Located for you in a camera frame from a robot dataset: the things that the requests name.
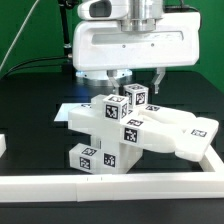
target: stacked blocks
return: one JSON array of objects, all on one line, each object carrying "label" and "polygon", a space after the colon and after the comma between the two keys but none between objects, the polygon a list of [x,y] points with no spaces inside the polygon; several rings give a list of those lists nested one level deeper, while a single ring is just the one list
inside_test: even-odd
[{"label": "stacked blocks", "polygon": [[124,86],[124,95],[129,98],[130,108],[135,108],[148,103],[148,88],[139,84]]},{"label": "stacked blocks", "polygon": [[109,95],[103,100],[103,113],[105,119],[120,122],[128,115],[129,98],[118,95]]}]

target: white long block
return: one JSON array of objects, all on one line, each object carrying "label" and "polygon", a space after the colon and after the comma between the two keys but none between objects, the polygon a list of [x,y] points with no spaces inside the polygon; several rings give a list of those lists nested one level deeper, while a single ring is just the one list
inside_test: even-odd
[{"label": "white long block", "polygon": [[79,107],[69,111],[68,128],[106,139],[120,139],[120,123],[102,119],[101,113],[92,108]]},{"label": "white long block", "polygon": [[76,201],[82,176],[0,177],[0,202]]},{"label": "white long block", "polygon": [[219,123],[212,119],[196,118],[178,138],[176,156],[194,162],[201,161],[218,131],[218,125]]},{"label": "white long block", "polygon": [[224,174],[224,163],[211,146],[208,147],[199,164],[204,172],[222,172]]},{"label": "white long block", "polygon": [[162,124],[128,116],[122,121],[120,141],[146,150],[170,153],[176,150],[176,139],[183,135],[173,124]]},{"label": "white long block", "polygon": [[140,107],[139,115],[145,115],[166,124],[178,124],[182,120],[196,118],[195,115],[190,112],[160,107],[152,104]]},{"label": "white long block", "polygon": [[5,136],[0,135],[0,157],[3,155],[5,150],[6,150]]}]

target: white block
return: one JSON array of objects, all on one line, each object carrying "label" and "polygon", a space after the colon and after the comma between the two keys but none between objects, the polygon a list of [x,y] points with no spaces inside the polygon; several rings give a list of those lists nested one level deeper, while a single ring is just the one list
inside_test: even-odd
[{"label": "white block", "polygon": [[5,136],[0,135],[0,157],[3,155],[5,150],[6,150]]},{"label": "white block", "polygon": [[204,172],[222,172],[224,173],[224,163],[216,153],[216,151],[209,146],[203,159],[199,162]]},{"label": "white block", "polygon": [[97,137],[95,135],[91,135],[90,142],[91,142],[92,147],[101,149],[101,140],[99,137]]},{"label": "white block", "polygon": [[104,100],[104,118],[120,122],[124,117],[128,115],[129,105],[128,97],[109,95]]},{"label": "white block", "polygon": [[103,119],[100,112],[92,108],[79,107],[69,111],[68,128],[99,138],[120,139],[120,123]]},{"label": "white block", "polygon": [[101,139],[101,173],[124,174],[141,158],[143,149]]},{"label": "white block", "polygon": [[201,161],[218,131],[218,125],[212,119],[195,119],[191,127],[178,139],[176,156],[190,161]]},{"label": "white block", "polygon": [[100,112],[87,107],[76,107],[68,112],[68,128],[82,133],[96,135]]},{"label": "white block", "polygon": [[98,95],[91,99],[91,107],[94,110],[103,111],[103,99],[105,99],[106,95]]},{"label": "white block", "polygon": [[70,166],[88,173],[99,174],[101,152],[99,149],[78,144],[69,151]]},{"label": "white block", "polygon": [[160,107],[152,104],[139,108],[139,115],[145,115],[161,123],[178,124],[186,119],[194,119],[195,115],[181,110]]},{"label": "white block", "polygon": [[77,201],[113,200],[113,184],[105,182],[102,175],[88,175],[76,184],[76,189]]},{"label": "white block", "polygon": [[0,177],[0,202],[76,201],[76,183],[83,176]]},{"label": "white block", "polygon": [[148,88],[140,84],[125,85],[124,95],[129,98],[130,108],[135,108],[148,103]]}]

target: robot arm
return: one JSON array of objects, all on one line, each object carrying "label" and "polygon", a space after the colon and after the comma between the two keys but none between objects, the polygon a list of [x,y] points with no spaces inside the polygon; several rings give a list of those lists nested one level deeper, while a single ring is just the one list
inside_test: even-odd
[{"label": "robot arm", "polygon": [[199,58],[197,12],[163,13],[162,0],[89,0],[78,11],[88,20],[75,30],[78,70],[186,66]]}]

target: white plastic part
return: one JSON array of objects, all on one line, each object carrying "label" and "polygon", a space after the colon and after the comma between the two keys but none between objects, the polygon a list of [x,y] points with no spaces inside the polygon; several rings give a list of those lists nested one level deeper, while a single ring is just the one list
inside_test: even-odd
[{"label": "white plastic part", "polygon": [[149,33],[123,33],[119,21],[81,22],[73,65],[81,71],[193,65],[199,58],[200,14],[169,13]]},{"label": "white plastic part", "polygon": [[186,131],[189,121],[194,122],[196,118],[193,113],[187,111],[176,110],[152,104],[140,107],[139,115],[145,115],[165,124],[178,124],[183,131]]},{"label": "white plastic part", "polygon": [[194,162],[199,162],[218,131],[219,123],[207,118],[196,118],[184,135],[176,142],[175,155]]},{"label": "white plastic part", "polygon": [[0,135],[0,158],[6,150],[5,136]]},{"label": "white plastic part", "polygon": [[0,177],[0,202],[223,198],[224,164],[212,147],[204,158],[199,173]]}]

